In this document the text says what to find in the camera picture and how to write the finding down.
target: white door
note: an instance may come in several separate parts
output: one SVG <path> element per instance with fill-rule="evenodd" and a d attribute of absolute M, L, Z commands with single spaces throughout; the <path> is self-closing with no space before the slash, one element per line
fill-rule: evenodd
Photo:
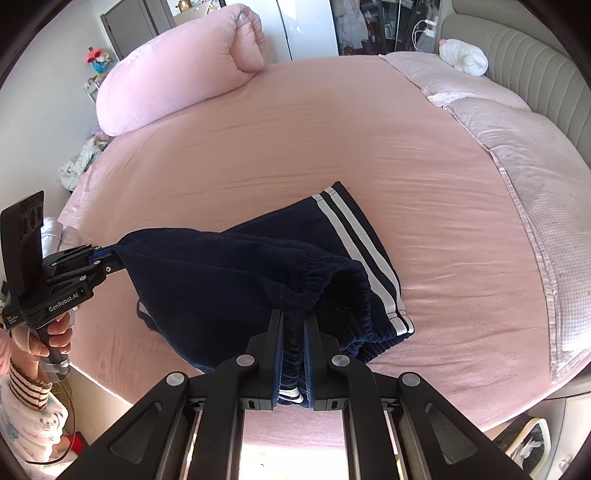
<path fill-rule="evenodd" d="M 267 39 L 268 64 L 291 60 L 277 0 L 226 0 L 226 5 L 233 4 L 247 5 L 261 17 L 262 30 Z"/>
<path fill-rule="evenodd" d="M 277 0 L 277 2 L 281 8 L 293 60 L 339 55 L 330 0 Z"/>

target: pink bed sheet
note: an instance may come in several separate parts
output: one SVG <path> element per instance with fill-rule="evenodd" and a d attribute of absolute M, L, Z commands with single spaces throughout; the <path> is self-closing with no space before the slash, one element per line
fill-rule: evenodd
<path fill-rule="evenodd" d="M 420 373 L 482 429 L 568 380 L 551 383 L 540 273 L 492 159 L 380 59 L 273 65 L 117 138 L 60 220 L 97 245 L 147 227 L 221 231 L 335 180 L 384 243 L 416 328 L 374 370 Z M 170 371 L 194 373 L 136 317 L 136 300 L 126 272 L 110 276 L 80 307 L 72 350 L 130 402 Z M 340 424 L 281 408 L 249 415 L 245 443 L 342 448 Z"/>

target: hanging clothes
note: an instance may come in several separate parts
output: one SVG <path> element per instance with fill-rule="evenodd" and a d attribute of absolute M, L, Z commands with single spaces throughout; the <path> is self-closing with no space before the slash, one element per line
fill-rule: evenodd
<path fill-rule="evenodd" d="M 369 40 L 369 34 L 361 13 L 360 0 L 333 0 L 333 12 L 336 17 L 340 49 L 363 48 L 362 42 Z"/>

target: sleeve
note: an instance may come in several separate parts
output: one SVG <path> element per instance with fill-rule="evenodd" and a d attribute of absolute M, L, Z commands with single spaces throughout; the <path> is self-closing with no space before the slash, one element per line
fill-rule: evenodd
<path fill-rule="evenodd" d="M 0 433 L 22 460 L 46 462 L 60 441 L 68 413 L 50 389 L 12 364 L 0 380 Z"/>
<path fill-rule="evenodd" d="M 10 337 L 0 326 L 0 377 L 8 375 L 10 366 Z"/>

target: beige headboard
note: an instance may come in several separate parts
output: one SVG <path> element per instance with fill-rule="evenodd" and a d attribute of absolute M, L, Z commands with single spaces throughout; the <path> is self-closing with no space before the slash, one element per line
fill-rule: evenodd
<path fill-rule="evenodd" d="M 480 47 L 486 75 L 553 121 L 591 167 L 591 90 L 556 37 L 517 0 L 453 0 L 441 38 Z"/>

